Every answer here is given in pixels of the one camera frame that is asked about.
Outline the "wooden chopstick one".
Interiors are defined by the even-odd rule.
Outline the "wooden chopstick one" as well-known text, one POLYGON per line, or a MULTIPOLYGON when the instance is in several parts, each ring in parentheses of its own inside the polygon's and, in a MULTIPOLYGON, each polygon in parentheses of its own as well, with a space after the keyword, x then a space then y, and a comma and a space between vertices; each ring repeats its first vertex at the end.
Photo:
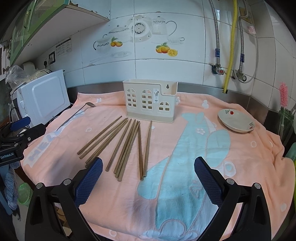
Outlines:
POLYGON ((119 116, 116 120, 110 123, 107 127, 105 127, 101 132, 99 132, 95 137, 93 137, 84 147, 82 147, 77 154, 81 155, 95 140, 97 140, 103 133, 105 133, 111 126, 113 126, 118 120, 121 119, 122 116, 119 116))

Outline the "wooden chopstick two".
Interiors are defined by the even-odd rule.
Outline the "wooden chopstick two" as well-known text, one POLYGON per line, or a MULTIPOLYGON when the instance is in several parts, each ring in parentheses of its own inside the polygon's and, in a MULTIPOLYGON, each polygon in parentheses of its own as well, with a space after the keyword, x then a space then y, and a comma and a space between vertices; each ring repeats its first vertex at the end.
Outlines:
POLYGON ((99 145, 103 140, 106 140, 107 137, 111 135, 111 133, 119 127, 119 125, 123 122, 121 120, 119 123, 115 123, 111 126, 105 133, 103 133, 97 140, 95 140, 81 155, 79 155, 80 159, 83 159, 87 154, 89 154, 97 145, 99 145))

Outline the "wooden chopstick nine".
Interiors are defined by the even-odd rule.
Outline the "wooden chopstick nine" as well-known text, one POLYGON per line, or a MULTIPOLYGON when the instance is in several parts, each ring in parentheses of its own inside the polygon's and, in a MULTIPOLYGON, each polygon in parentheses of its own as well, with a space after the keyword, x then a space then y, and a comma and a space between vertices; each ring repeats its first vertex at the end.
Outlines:
POLYGON ((144 156, 144 177, 147 176, 147 167, 148 167, 148 160, 149 160, 149 147, 151 141, 151 132, 152 132, 152 121, 149 124, 149 131, 147 134, 147 143, 145 148, 145 156, 144 156))

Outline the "green plastic basket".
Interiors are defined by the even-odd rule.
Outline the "green plastic basket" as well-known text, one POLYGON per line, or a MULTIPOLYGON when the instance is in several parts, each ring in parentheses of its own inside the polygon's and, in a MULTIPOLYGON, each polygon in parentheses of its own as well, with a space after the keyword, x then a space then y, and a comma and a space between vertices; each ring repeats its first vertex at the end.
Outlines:
POLYGON ((18 202, 21 205, 29 207, 33 195, 33 190, 27 183, 22 183, 18 187, 18 202))

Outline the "white microwave oven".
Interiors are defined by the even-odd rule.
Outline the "white microwave oven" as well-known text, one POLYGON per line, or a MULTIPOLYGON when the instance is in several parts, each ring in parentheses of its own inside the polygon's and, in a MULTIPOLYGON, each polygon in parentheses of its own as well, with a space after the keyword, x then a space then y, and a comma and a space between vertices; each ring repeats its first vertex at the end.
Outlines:
POLYGON ((62 70, 54 71, 21 86, 13 94, 22 118, 29 117, 30 127, 47 124, 70 106, 62 70))

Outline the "wooden chopstick three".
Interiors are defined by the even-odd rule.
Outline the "wooden chopstick three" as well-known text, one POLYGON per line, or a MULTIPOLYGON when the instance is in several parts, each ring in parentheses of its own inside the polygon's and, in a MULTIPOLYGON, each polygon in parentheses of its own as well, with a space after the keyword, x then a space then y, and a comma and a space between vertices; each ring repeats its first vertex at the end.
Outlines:
POLYGON ((121 129, 125 126, 128 122, 128 118, 123 120, 123 122, 117 127, 111 135, 104 141, 104 143, 87 159, 86 166, 91 163, 108 145, 109 143, 115 138, 115 136, 121 131, 121 129))

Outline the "wooden chopstick four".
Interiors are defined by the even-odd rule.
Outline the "wooden chopstick four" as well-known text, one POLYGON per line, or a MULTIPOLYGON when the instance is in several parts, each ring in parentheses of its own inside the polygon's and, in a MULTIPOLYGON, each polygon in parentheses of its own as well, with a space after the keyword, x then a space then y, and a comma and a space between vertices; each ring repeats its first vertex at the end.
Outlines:
POLYGON ((113 164, 113 161, 114 161, 114 159, 115 159, 115 157, 116 157, 116 155, 117 155, 117 153, 118 153, 118 150, 119 150, 119 148, 120 148, 120 146, 121 146, 121 143, 122 143, 122 141, 123 141, 123 139, 124 139, 124 137, 125 137, 125 134, 126 134, 126 132, 128 131, 128 129, 129 129, 129 126, 130 126, 131 121, 132 121, 132 120, 129 120, 129 121, 128 121, 127 126, 125 127, 125 129, 124 129, 124 131, 123 131, 123 133, 122 133, 122 135, 121 135, 121 137, 120 137, 120 139, 119 139, 119 141, 118 141, 118 144, 116 145, 116 148, 114 149, 114 152, 113 152, 113 154, 112 154, 112 156, 111 156, 111 158, 110 158, 110 160, 109 160, 109 162, 108 162, 108 164, 107 164, 107 167, 106 167, 106 169, 105 169, 106 172, 108 172, 108 171, 110 170, 110 168, 111 168, 111 166, 112 166, 112 164, 113 164))

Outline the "wooden chopstick six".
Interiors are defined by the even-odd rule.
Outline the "wooden chopstick six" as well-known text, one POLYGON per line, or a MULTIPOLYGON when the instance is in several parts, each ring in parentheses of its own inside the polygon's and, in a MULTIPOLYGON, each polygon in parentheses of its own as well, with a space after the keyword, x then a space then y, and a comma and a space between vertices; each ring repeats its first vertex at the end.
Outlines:
POLYGON ((125 140, 125 143, 123 145, 123 149, 121 150, 119 160, 118 160, 118 162, 117 162, 117 164, 115 166, 114 174, 115 174, 116 178, 119 177, 121 168, 123 166, 123 161, 125 160, 125 156, 127 154, 127 149, 130 146, 131 138, 132 138, 132 135, 133 135, 136 124, 137 124, 137 120, 133 120, 132 126, 131 126, 131 128, 129 130, 129 133, 128 133, 128 135, 126 137, 126 140, 125 140))

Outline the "pink whale towel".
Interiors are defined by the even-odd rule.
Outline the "pink whale towel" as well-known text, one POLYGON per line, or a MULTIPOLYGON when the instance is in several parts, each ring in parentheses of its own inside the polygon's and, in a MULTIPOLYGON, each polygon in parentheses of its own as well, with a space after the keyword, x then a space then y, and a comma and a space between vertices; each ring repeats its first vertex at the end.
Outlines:
MULTIPOLYGON (((275 235, 287 216, 295 185, 293 161, 280 137, 255 123, 239 134, 218 119, 225 108, 243 111, 210 95, 178 93, 173 123, 152 123, 147 176, 140 181, 138 136, 121 182, 103 172, 80 210, 92 229, 113 240, 194 240, 217 211, 194 171, 202 157, 239 185, 262 186, 275 235)), ((51 122, 21 162, 33 183, 46 186, 73 178, 85 167, 77 152, 106 126, 125 118, 125 94, 83 94, 51 122)), ((141 121, 143 163, 149 121, 141 121)))

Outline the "wooden chopstick five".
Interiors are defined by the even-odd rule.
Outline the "wooden chopstick five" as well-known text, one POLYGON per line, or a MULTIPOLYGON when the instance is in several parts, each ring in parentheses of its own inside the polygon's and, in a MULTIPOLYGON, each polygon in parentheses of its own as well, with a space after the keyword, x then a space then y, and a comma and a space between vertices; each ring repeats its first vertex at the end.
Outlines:
POLYGON ((114 172, 113 172, 115 175, 116 175, 116 173, 117 173, 117 171, 118 171, 118 168, 119 168, 119 166, 120 166, 121 160, 123 159, 123 154, 124 154, 124 152, 125 152, 126 146, 127 146, 128 141, 129 141, 129 139, 130 139, 130 136, 131 136, 131 134, 132 134, 132 130, 133 130, 133 127, 134 127, 134 125, 135 125, 135 122, 136 122, 136 120, 133 120, 132 125, 131 125, 131 127, 130 127, 130 130, 129 130, 128 134, 127 134, 127 137, 126 137, 125 143, 124 143, 123 148, 122 148, 122 150, 121 150, 121 154, 120 154, 120 156, 119 156, 118 162, 117 162, 117 164, 116 164, 116 166, 115 166, 115 169, 114 169, 114 172))

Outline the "wooden chopstick eight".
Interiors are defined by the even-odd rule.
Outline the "wooden chopstick eight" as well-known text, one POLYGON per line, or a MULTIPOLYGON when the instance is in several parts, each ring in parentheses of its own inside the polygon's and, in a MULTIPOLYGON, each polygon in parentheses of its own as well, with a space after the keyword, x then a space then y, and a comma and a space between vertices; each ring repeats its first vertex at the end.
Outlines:
POLYGON ((142 155, 142 137, 140 124, 138 125, 138 161, 139 161, 139 176, 140 181, 144 179, 144 163, 143 163, 143 155, 142 155))

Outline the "white ceramic dish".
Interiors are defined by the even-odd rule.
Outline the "white ceramic dish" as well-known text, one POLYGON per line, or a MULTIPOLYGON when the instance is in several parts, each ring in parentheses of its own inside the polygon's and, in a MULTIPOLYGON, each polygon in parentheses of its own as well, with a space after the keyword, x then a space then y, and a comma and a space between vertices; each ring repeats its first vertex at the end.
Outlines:
POLYGON ((247 114, 235 109, 222 109, 218 118, 230 130, 237 133, 248 133, 255 129, 254 120, 247 114))

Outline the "wooden chopstick seven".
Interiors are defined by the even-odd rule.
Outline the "wooden chopstick seven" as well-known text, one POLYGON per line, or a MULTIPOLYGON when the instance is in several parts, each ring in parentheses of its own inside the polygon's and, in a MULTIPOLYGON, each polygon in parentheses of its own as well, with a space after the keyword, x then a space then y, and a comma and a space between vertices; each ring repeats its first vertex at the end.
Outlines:
POLYGON ((122 179, 123 179, 123 175, 125 173, 125 168, 126 168, 128 158, 129 158, 131 150, 132 150, 132 146, 133 146, 133 143, 134 143, 134 140, 135 140, 135 136, 137 135, 137 130, 138 130, 138 125, 139 124, 140 124, 140 121, 137 121, 136 124, 135 124, 134 130, 132 132, 132 137, 129 140, 129 143, 128 143, 128 146, 127 146, 127 149, 126 149, 126 154, 124 155, 123 163, 121 165, 121 168, 120 168, 120 171, 119 171, 119 174, 118 174, 118 177, 117 177, 118 182, 121 182, 122 179))

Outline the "pink bottle brush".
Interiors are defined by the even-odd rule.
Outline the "pink bottle brush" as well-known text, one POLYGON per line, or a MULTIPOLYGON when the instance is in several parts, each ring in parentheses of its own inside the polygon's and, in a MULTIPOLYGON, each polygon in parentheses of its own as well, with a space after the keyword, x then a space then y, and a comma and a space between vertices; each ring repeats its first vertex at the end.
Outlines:
POLYGON ((288 106, 288 86, 284 83, 280 83, 280 105, 282 108, 287 108, 288 106))

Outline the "cream plastic utensil holder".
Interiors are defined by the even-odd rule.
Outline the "cream plastic utensil holder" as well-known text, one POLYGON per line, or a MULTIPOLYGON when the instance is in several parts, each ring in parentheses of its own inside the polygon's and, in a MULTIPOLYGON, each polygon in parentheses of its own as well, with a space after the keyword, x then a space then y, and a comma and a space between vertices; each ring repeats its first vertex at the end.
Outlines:
POLYGON ((122 83, 128 117, 163 123, 174 121, 177 82, 128 79, 122 83))

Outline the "green wall cabinet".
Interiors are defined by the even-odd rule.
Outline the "green wall cabinet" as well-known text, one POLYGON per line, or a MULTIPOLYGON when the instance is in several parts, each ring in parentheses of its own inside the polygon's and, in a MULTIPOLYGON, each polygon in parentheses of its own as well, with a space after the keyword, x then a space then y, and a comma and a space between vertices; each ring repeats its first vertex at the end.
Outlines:
MULTIPOLYGON (((7 75, 15 64, 37 59, 48 49, 55 51, 57 62, 72 51, 72 35, 109 21, 110 15, 110 1, 30 1, 1 46, 2 74, 7 75)), ((50 53, 44 60, 47 65, 50 53)))

